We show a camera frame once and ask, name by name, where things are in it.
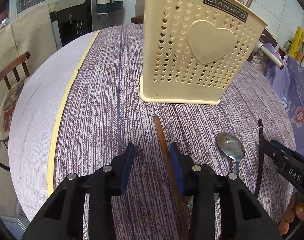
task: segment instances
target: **chair cushion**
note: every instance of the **chair cushion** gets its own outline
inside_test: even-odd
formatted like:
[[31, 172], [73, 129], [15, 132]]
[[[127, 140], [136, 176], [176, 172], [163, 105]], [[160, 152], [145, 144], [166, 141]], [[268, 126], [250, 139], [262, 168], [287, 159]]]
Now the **chair cushion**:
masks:
[[253, 56], [253, 59], [251, 61], [251, 64], [254, 68], [256, 68], [258, 71], [260, 71], [263, 75], [265, 75], [265, 71], [266, 71], [266, 64], [269, 62], [269, 59], [261, 54], [255, 54]]
[[24, 78], [14, 84], [2, 101], [0, 106], [0, 140], [2, 141], [8, 141], [15, 106], [23, 86], [28, 82], [29, 79], [30, 77]]

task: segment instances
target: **cream plastic knife holder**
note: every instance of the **cream plastic knife holder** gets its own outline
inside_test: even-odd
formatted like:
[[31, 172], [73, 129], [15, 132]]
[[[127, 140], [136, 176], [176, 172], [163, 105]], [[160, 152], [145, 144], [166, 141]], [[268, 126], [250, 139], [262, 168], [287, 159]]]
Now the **cream plastic knife holder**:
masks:
[[[142, 100], [220, 103], [266, 23], [236, 0], [225, 0], [223, 9], [229, 13], [209, 2], [215, 3], [145, 0]], [[244, 12], [248, 16], [242, 21]]]

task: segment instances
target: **finger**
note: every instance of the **finger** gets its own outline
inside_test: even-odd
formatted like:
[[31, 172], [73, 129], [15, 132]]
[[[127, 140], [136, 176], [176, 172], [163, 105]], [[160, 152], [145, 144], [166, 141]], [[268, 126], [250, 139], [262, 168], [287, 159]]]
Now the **finger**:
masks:
[[304, 220], [304, 204], [299, 203], [295, 209], [296, 215], [300, 220]]
[[287, 209], [285, 212], [284, 212], [284, 215], [283, 215], [283, 219], [287, 222], [287, 223], [292, 223], [293, 220], [295, 218], [295, 211], [293, 209]]
[[289, 202], [287, 208], [293, 208], [294, 204], [295, 204], [295, 201], [296, 201], [296, 193], [291, 197], [290, 202]]
[[277, 227], [277, 229], [279, 230], [279, 233], [281, 235], [285, 235], [288, 231], [289, 225], [288, 223], [285, 221], [285, 219], [282, 219], [279, 226]]

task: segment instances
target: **metal screw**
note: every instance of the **metal screw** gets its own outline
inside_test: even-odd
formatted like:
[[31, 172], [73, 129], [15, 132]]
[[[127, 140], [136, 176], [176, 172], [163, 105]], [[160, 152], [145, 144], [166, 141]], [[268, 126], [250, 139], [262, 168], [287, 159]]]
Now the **metal screw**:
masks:
[[106, 165], [102, 169], [103, 169], [103, 171], [107, 172], [107, 171], [111, 171], [112, 167], [110, 165]]
[[202, 168], [201, 168], [201, 166], [199, 166], [199, 165], [194, 165], [194, 166], [192, 166], [192, 170], [193, 170], [193, 171], [201, 171]]
[[233, 173], [233, 172], [229, 173], [228, 177], [229, 177], [230, 179], [232, 179], [232, 180], [237, 179], [237, 175], [236, 175], [235, 173]]
[[68, 180], [73, 180], [73, 179], [75, 179], [76, 178], [76, 174], [75, 173], [70, 173], [69, 175], [68, 175]]

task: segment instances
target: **chair backrest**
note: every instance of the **chair backrest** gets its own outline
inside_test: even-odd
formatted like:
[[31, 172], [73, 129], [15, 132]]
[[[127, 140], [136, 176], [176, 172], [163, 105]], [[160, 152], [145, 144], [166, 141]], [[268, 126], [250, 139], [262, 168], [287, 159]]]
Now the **chair backrest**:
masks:
[[20, 64], [22, 64], [23, 70], [25, 72], [25, 76], [29, 77], [29, 71], [26, 65], [26, 61], [30, 58], [30, 53], [27, 51], [26, 53], [20, 55], [19, 57], [17, 57], [16, 59], [14, 59], [13, 61], [11, 61], [1, 72], [0, 72], [0, 81], [2, 79], [4, 79], [4, 81], [6, 82], [7, 88], [10, 90], [11, 89], [11, 85], [9, 83], [9, 80], [7, 78], [7, 74], [13, 70], [14, 76], [16, 77], [17, 82], [20, 81], [20, 77], [18, 74], [18, 71], [16, 69], [17, 66], [19, 66]]

